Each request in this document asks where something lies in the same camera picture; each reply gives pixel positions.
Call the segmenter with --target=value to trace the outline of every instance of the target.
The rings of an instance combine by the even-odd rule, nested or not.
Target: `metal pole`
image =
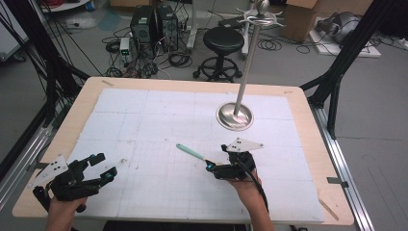
[[[248,58],[246,59],[245,67],[244,67],[244,70],[243,70],[243,77],[242,77],[242,81],[241,81],[241,85],[240,85],[240,90],[238,91],[237,103],[236,103],[235,109],[234,109],[234,115],[235,116],[240,111],[243,92],[245,91],[245,87],[246,87],[246,77],[248,76],[249,68],[252,65],[252,58],[254,57],[254,52],[255,52],[257,41],[258,41],[259,32],[261,31],[261,26],[254,25],[254,27],[255,27],[255,29],[254,29],[254,33],[252,35],[251,45],[249,46]]]

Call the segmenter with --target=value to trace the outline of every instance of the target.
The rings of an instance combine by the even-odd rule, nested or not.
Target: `wooden table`
[[[70,109],[55,138],[41,161],[49,163],[55,154],[66,158],[72,152],[99,94],[103,89],[169,90],[194,92],[238,92],[239,85],[190,81],[167,81],[145,79],[118,79],[106,77],[89,78]],[[245,94],[276,95],[288,99],[293,120],[300,137],[306,160],[317,187],[319,202],[325,222],[330,225],[351,225],[354,217],[350,211],[343,189],[338,184],[329,184],[327,177],[336,177],[319,128],[310,110],[306,96],[297,87],[247,85]],[[25,218],[44,218],[46,213],[29,190],[24,190],[13,208],[13,215]]]

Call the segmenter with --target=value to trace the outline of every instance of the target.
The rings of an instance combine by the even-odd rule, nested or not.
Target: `aluminum frame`
[[[343,188],[344,194],[348,200],[348,204],[351,207],[354,218],[362,231],[374,231],[372,226],[369,213],[363,203],[363,200],[358,193],[357,187],[354,183],[351,172],[348,168],[347,162],[345,161],[342,150],[340,149],[337,140],[333,139],[327,129],[327,115],[324,109],[318,109],[311,106],[312,113],[315,117],[317,125],[320,129],[321,136],[326,144],[327,151],[329,152],[330,159],[332,160],[333,166],[342,180],[342,182],[347,182],[348,187]]]

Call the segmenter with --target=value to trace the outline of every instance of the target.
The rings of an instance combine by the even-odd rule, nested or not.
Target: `black stool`
[[[225,56],[237,52],[243,47],[243,36],[239,32],[227,27],[215,27],[206,32],[203,40],[204,44],[216,52],[218,56],[205,60],[198,67],[197,71],[192,74],[194,78],[198,78],[201,72],[208,77],[207,81],[228,80],[234,83],[234,77],[242,77],[242,73],[238,70],[237,65],[232,60],[225,58]],[[207,65],[206,63],[211,60],[217,60],[216,64]],[[224,67],[224,61],[229,62],[231,65]],[[226,73],[227,70],[232,70],[234,73],[228,74]]]

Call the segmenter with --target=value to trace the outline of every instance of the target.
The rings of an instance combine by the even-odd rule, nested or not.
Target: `chair base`
[[[212,60],[217,60],[215,65],[206,65],[209,61]],[[230,63],[230,66],[224,67],[224,61],[227,61]],[[228,74],[226,71],[228,70],[233,70],[233,74]],[[198,78],[201,74],[201,72],[208,77],[208,82],[214,80],[214,81],[222,81],[222,80],[227,80],[231,83],[234,83],[234,77],[241,78],[242,73],[239,71],[237,64],[234,63],[234,61],[224,58],[223,56],[219,55],[218,57],[212,57],[207,60],[205,60],[201,66],[198,67],[197,71],[195,71],[192,76],[194,78]]]

